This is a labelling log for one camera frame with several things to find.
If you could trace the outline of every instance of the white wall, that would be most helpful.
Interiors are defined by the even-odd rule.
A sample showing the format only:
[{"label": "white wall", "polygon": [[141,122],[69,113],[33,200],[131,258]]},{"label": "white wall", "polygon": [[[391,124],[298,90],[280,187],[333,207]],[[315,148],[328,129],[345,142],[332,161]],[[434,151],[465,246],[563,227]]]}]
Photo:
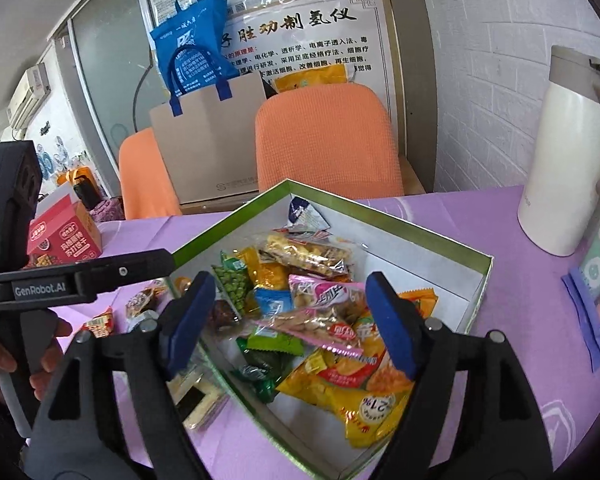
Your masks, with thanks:
[{"label": "white wall", "polygon": [[[53,174],[49,174],[47,171],[47,178],[45,179],[45,171],[43,170],[41,193],[49,193],[56,188],[57,172],[65,171],[65,167],[89,166],[96,178],[100,179],[91,157],[86,151],[80,129],[62,83],[56,51],[58,48],[62,48],[61,43],[52,42],[49,50],[42,58],[51,92],[29,123],[25,136],[26,140],[32,140],[36,145],[38,155],[42,156],[43,153],[47,153],[52,161],[51,173]],[[42,135],[40,130],[45,127],[47,121],[49,122],[48,133]],[[1,140],[13,140],[11,134],[10,128],[5,129]],[[56,137],[60,137],[62,145],[57,142]]]},{"label": "white wall", "polygon": [[600,20],[587,0],[426,2],[438,83],[435,189],[524,184],[551,47],[600,57]]}]

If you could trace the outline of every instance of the table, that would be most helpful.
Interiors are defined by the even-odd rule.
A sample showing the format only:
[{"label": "table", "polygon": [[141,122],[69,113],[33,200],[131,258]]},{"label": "table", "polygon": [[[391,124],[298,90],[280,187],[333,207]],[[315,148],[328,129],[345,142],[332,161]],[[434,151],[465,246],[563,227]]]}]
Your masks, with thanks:
[{"label": "table", "polygon": [[[516,211],[521,187],[363,200],[380,211],[407,219],[494,256],[484,303],[472,329],[484,335],[506,333],[541,407],[552,444],[554,465],[578,445],[600,412],[600,369],[593,374],[578,327],[575,307],[560,277],[579,263],[582,250],[567,258],[551,256],[526,238]],[[174,251],[227,213],[108,222],[100,225],[104,256],[166,248]],[[112,305],[120,308],[142,285],[102,294],[93,304],[57,309],[75,329]],[[123,322],[116,314],[116,322]],[[67,345],[70,338],[62,342]],[[461,407],[461,380],[452,394],[436,462],[445,460],[455,435]],[[125,410],[123,426],[134,459],[147,463],[133,416]],[[216,421],[192,440],[211,476],[233,478],[306,479],[254,426],[242,408],[230,401]]]}]

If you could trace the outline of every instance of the brick wallpaper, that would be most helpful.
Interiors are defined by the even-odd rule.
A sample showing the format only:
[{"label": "brick wallpaper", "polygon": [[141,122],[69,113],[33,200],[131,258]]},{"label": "brick wallpaper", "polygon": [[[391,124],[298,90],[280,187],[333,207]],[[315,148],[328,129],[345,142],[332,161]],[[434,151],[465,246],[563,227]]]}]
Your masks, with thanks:
[{"label": "brick wallpaper", "polygon": [[438,83],[436,191],[524,184],[551,47],[600,57],[600,20],[587,0],[426,3]]}]

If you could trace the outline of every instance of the air conditioner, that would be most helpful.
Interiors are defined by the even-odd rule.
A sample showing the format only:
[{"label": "air conditioner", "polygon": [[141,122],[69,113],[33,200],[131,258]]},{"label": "air conditioner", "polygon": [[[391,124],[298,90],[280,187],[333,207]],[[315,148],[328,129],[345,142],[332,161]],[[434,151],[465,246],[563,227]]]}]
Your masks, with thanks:
[{"label": "air conditioner", "polygon": [[9,126],[13,130],[23,130],[33,118],[46,96],[51,92],[46,78],[45,64],[29,68],[20,79],[16,91],[7,107]]}]

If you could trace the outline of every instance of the screw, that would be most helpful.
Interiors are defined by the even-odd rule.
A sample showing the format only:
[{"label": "screw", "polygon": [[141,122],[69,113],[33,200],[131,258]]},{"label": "screw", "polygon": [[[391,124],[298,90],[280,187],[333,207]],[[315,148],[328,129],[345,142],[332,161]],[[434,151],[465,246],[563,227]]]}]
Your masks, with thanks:
[{"label": "screw", "polygon": [[442,328],[442,321],[440,321],[437,317],[427,317],[424,322],[424,326],[426,326],[428,330],[437,332]]},{"label": "screw", "polygon": [[158,328],[158,323],[155,319],[145,319],[140,323],[140,332],[153,332],[156,328]]},{"label": "screw", "polygon": [[500,330],[493,330],[489,332],[489,339],[491,339],[494,343],[504,343],[507,338]]},{"label": "screw", "polygon": [[81,330],[75,335],[75,340],[78,343],[86,343],[91,338],[90,330]]}]

